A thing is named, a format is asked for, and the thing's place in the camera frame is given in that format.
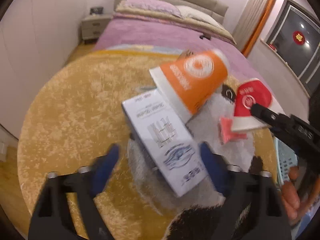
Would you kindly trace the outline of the person's hand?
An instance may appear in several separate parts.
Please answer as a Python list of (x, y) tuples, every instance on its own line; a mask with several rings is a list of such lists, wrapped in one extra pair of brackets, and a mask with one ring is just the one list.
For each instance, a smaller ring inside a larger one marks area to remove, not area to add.
[(306, 214), (311, 205), (319, 196), (319, 177), (315, 180), (307, 200), (301, 201), (293, 184), (298, 179), (299, 167), (293, 166), (289, 170), (290, 181), (286, 181), (281, 187), (281, 199), (285, 206), (291, 226), (297, 224)]

